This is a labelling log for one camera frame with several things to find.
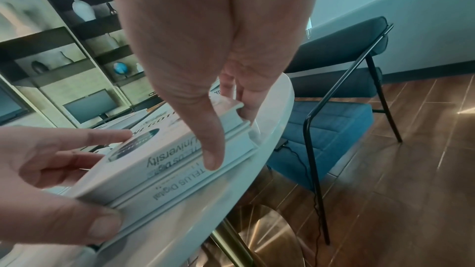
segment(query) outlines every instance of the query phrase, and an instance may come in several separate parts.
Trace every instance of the floor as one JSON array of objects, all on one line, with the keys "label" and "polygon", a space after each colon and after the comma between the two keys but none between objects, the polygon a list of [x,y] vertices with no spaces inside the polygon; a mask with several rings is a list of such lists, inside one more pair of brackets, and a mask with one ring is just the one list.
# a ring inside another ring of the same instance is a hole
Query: floor
[{"label": "floor", "polygon": [[[475,81],[472,75],[383,86],[403,136],[384,115],[326,175],[331,246],[318,266],[475,266]],[[378,98],[352,99],[381,108]],[[263,168],[239,205],[267,205],[315,267],[313,195]]]}]

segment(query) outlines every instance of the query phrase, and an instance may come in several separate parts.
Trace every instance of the white round table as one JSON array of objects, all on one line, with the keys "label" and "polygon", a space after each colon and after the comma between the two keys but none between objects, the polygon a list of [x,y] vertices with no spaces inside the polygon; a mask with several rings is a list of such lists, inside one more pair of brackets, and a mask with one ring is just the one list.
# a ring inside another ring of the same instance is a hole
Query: white round table
[{"label": "white round table", "polygon": [[[143,227],[99,251],[94,266],[180,266],[200,247],[255,180],[284,131],[293,102],[292,84],[282,74],[256,118],[260,134],[255,140],[259,151]],[[31,266],[29,264],[35,262],[34,266],[50,267],[52,258],[62,257],[64,263],[67,257],[77,253],[77,246],[24,247],[13,266]],[[42,265],[42,259],[48,259],[49,265]]]}]

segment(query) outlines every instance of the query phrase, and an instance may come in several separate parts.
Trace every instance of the baseboard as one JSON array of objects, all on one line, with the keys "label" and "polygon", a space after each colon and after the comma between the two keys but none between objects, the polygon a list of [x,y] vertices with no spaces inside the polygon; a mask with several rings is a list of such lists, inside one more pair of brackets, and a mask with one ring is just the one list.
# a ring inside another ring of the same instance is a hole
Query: baseboard
[{"label": "baseboard", "polygon": [[385,84],[391,84],[469,73],[475,73],[475,61],[384,74],[382,81]]}]

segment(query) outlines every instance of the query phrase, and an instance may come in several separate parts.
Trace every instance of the black cord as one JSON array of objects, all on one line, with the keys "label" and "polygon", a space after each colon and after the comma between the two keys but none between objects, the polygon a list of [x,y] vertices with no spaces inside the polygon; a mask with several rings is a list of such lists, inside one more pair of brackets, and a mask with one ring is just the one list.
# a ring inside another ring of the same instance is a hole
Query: black cord
[{"label": "black cord", "polygon": [[[300,158],[300,156],[298,155],[298,153],[296,153],[295,151],[293,151],[290,147],[288,146],[285,146],[283,145],[282,148],[285,148],[285,149],[288,149],[292,154],[294,154],[298,161],[302,164],[302,166],[304,167],[304,170],[305,170],[305,176],[307,177],[308,181],[310,183],[312,183],[313,185],[313,181],[311,180],[310,176],[308,175],[308,169],[307,169],[307,165],[305,165],[305,163],[302,161],[302,159]],[[318,210],[318,201],[317,201],[317,194],[314,192],[313,194],[313,208],[315,209],[315,212],[317,213],[317,217],[318,217],[318,235],[317,235],[317,244],[316,244],[316,247],[315,247],[315,266],[314,267],[317,267],[318,265],[318,261],[317,261],[317,257],[318,257],[318,240],[320,240],[320,237],[322,235],[322,230],[321,230],[321,224],[322,224],[322,217],[320,216],[320,212]]]}]

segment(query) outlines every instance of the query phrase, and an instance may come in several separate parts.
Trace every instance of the chair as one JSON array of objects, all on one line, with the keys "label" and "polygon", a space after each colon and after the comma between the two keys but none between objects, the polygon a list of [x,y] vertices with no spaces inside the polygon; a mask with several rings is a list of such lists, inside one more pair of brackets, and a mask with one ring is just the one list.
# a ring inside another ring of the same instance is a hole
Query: chair
[{"label": "chair", "polygon": [[[305,43],[285,71],[294,73],[354,62],[346,71],[291,79],[295,97],[323,98],[295,102],[282,135],[288,144],[274,151],[267,163],[270,169],[315,192],[327,245],[330,235],[319,179],[369,129],[374,121],[373,113],[384,113],[397,140],[402,142],[382,92],[381,70],[373,62],[373,56],[386,50],[387,34],[392,28],[384,17],[378,17]],[[357,69],[363,60],[368,68]],[[382,110],[373,110],[371,105],[363,103],[329,102],[332,97],[376,94]]]}]

